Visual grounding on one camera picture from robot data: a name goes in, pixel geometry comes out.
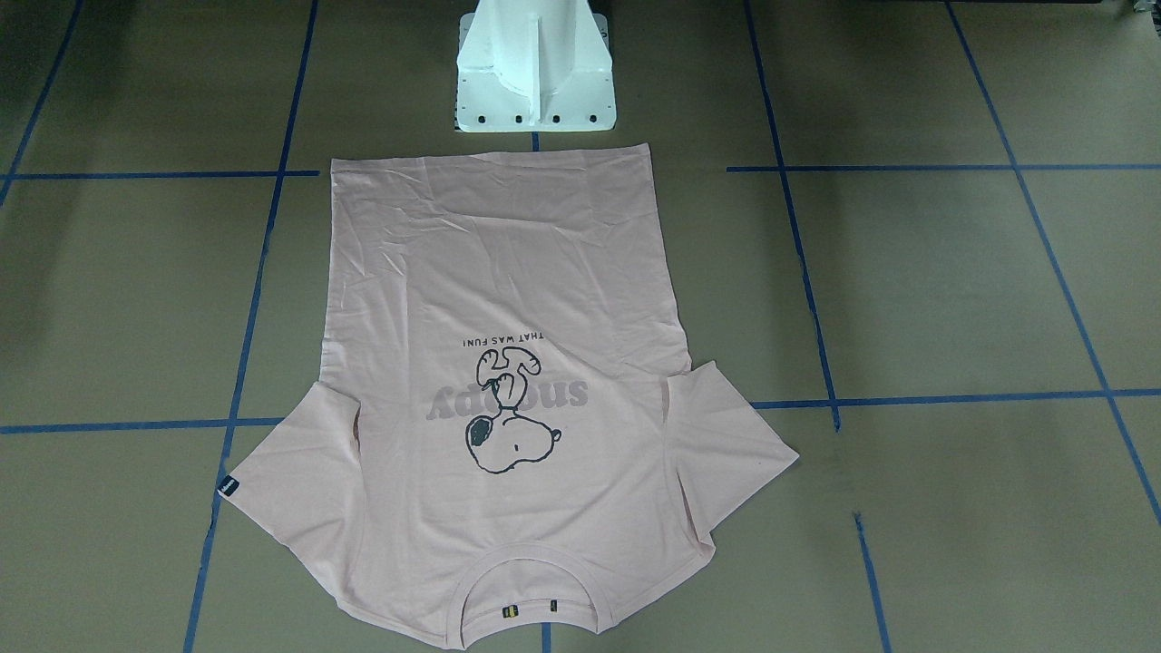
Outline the pink Snoopy t-shirt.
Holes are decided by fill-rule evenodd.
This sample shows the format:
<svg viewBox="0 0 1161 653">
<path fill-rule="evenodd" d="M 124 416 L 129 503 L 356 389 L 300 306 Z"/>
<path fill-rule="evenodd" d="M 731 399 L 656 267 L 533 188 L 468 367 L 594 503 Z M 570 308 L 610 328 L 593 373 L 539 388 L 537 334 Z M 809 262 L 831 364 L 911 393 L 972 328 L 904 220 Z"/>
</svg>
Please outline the pink Snoopy t-shirt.
<svg viewBox="0 0 1161 653">
<path fill-rule="evenodd" d="M 354 619 L 599 633 L 796 460 L 693 367 L 646 145 L 331 165 L 317 381 L 219 495 Z"/>
</svg>

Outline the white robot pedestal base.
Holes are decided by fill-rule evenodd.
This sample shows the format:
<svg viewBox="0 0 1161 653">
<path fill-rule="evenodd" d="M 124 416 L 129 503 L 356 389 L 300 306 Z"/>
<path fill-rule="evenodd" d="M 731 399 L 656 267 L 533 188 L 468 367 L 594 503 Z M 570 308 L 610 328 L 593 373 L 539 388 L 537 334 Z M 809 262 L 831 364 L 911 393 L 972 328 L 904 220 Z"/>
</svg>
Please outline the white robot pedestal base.
<svg viewBox="0 0 1161 653">
<path fill-rule="evenodd" d="M 587 1 L 481 1 L 459 21 L 461 132 L 603 132 L 618 120 L 607 17 Z"/>
</svg>

